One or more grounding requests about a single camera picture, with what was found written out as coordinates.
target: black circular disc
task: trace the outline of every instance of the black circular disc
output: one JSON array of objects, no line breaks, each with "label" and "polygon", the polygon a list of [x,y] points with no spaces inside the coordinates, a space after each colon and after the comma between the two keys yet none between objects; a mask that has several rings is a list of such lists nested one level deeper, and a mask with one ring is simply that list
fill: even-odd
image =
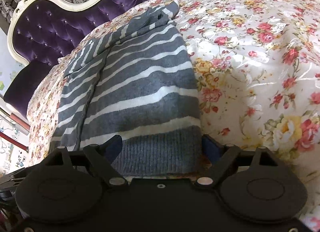
[{"label": "black circular disc", "polygon": [[307,200],[304,185],[292,173],[262,166],[226,178],[220,187],[233,212],[255,222],[281,222],[295,216]]},{"label": "black circular disc", "polygon": [[80,218],[100,199],[98,179],[73,168],[41,166],[17,187],[15,198],[24,216],[46,223]]}]

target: cream carved wooden frame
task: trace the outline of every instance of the cream carved wooden frame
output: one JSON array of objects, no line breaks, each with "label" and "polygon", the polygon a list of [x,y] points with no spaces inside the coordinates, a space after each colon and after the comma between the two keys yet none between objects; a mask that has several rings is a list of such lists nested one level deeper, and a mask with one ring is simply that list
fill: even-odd
[{"label": "cream carved wooden frame", "polygon": [[[8,30],[7,43],[8,43],[9,52],[16,61],[22,63],[25,66],[29,64],[29,61],[26,58],[22,57],[20,54],[18,54],[17,51],[14,49],[13,43],[12,43],[12,35],[13,35],[14,27],[18,19],[20,18],[20,16],[23,14],[23,11],[34,1],[36,0],[21,0],[18,3],[17,8],[13,12],[10,27]],[[65,0],[49,0],[49,1],[52,1],[53,3],[57,4],[59,7],[61,7],[64,10],[78,12],[78,11],[86,10],[91,6],[94,6],[100,0],[88,0],[80,4],[69,3]]]}]

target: gray and white striped sweater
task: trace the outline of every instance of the gray and white striped sweater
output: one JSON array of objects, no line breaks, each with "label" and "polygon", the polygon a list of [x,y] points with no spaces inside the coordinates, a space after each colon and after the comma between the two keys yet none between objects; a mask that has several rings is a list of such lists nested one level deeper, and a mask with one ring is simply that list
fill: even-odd
[{"label": "gray and white striped sweater", "polygon": [[78,150],[115,134],[123,175],[195,171],[201,154],[196,80],[172,19],[177,1],[148,8],[70,61],[50,149]]}]

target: ribbed hem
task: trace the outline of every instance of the ribbed hem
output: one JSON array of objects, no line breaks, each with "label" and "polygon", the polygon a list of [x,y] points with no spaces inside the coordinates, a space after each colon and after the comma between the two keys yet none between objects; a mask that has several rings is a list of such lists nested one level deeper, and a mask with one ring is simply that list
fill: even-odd
[{"label": "ribbed hem", "polygon": [[139,136],[123,142],[112,166],[123,176],[197,171],[201,155],[200,127]]}]

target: black device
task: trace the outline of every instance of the black device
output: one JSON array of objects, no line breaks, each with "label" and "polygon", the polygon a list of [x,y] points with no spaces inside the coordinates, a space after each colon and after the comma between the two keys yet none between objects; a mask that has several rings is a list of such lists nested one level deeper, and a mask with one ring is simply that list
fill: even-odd
[{"label": "black device", "polygon": [[[25,178],[6,192],[14,174],[0,179],[0,197],[15,195],[24,218],[12,232],[310,232],[295,218],[306,189],[270,150],[242,151],[207,135],[202,146],[213,165],[195,183],[133,179],[130,185],[110,165],[122,149],[120,136],[82,151],[57,148],[22,170]],[[238,172],[240,166],[249,168]]]}]

